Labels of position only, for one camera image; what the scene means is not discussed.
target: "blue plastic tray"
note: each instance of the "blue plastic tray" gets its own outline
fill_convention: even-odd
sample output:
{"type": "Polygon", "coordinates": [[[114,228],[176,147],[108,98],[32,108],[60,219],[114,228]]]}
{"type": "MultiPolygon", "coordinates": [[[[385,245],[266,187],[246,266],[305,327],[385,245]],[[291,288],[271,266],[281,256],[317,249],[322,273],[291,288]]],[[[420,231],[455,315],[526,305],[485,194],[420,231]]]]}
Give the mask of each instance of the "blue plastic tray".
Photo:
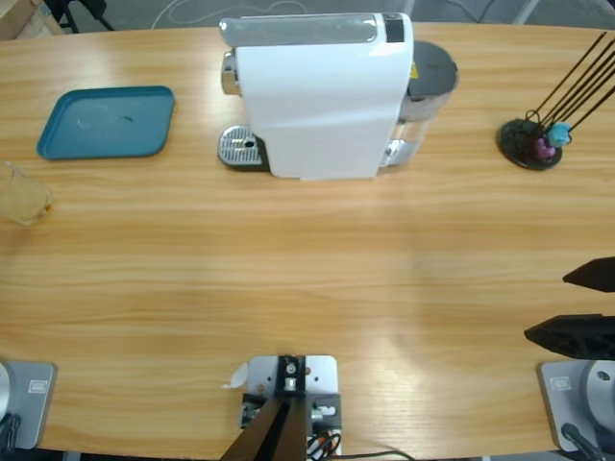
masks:
{"type": "Polygon", "coordinates": [[[166,86],[69,91],[49,116],[38,154],[49,160],[151,156],[164,146],[173,104],[166,86]]]}

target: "pink object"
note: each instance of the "pink object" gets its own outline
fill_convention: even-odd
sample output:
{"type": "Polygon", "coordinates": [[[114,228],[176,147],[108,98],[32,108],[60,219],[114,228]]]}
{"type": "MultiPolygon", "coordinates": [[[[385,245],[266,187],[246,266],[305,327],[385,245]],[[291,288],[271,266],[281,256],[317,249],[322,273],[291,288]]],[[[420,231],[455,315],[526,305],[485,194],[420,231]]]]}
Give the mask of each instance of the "pink object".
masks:
{"type": "Polygon", "coordinates": [[[555,147],[548,146],[544,137],[539,137],[533,143],[534,153],[536,158],[548,160],[555,157],[555,147]]]}

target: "white tape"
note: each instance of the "white tape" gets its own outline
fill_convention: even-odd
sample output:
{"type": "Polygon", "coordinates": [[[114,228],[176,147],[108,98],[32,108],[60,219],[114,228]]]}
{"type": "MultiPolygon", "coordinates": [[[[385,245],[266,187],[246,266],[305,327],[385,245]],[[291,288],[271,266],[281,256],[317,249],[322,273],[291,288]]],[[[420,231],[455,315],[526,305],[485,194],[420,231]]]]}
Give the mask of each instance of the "white tape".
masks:
{"type": "Polygon", "coordinates": [[[247,380],[248,380],[248,363],[243,362],[231,376],[231,382],[229,384],[224,384],[222,386],[222,389],[238,389],[240,387],[243,387],[247,380]]]}

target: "wooden table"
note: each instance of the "wooden table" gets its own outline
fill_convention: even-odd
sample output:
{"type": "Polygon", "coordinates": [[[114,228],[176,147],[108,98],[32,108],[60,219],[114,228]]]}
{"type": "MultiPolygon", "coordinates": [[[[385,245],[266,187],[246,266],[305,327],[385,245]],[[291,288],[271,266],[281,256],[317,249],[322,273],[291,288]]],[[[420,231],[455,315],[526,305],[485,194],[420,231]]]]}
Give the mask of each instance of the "wooden table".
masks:
{"type": "Polygon", "coordinates": [[[42,445],[218,457],[256,354],[339,363],[346,452],[418,457],[552,449],[523,330],[615,299],[561,277],[615,254],[607,104],[554,170],[520,169],[496,130],[535,107],[597,31],[419,24],[460,84],[408,166],[371,181],[229,171],[216,30],[0,43],[0,158],[49,185],[31,228],[0,224],[0,354],[59,374],[42,445]],[[48,162],[36,142],[75,88],[168,85],[157,156],[48,162]]]}

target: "clear cup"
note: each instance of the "clear cup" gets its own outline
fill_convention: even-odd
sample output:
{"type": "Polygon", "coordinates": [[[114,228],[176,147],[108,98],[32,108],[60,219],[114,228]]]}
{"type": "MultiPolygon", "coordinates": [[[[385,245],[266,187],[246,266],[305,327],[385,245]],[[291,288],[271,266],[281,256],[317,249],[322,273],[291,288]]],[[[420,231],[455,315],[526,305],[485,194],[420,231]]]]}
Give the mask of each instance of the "clear cup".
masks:
{"type": "Polygon", "coordinates": [[[51,202],[47,187],[0,160],[0,215],[29,226],[44,216],[51,202]]]}

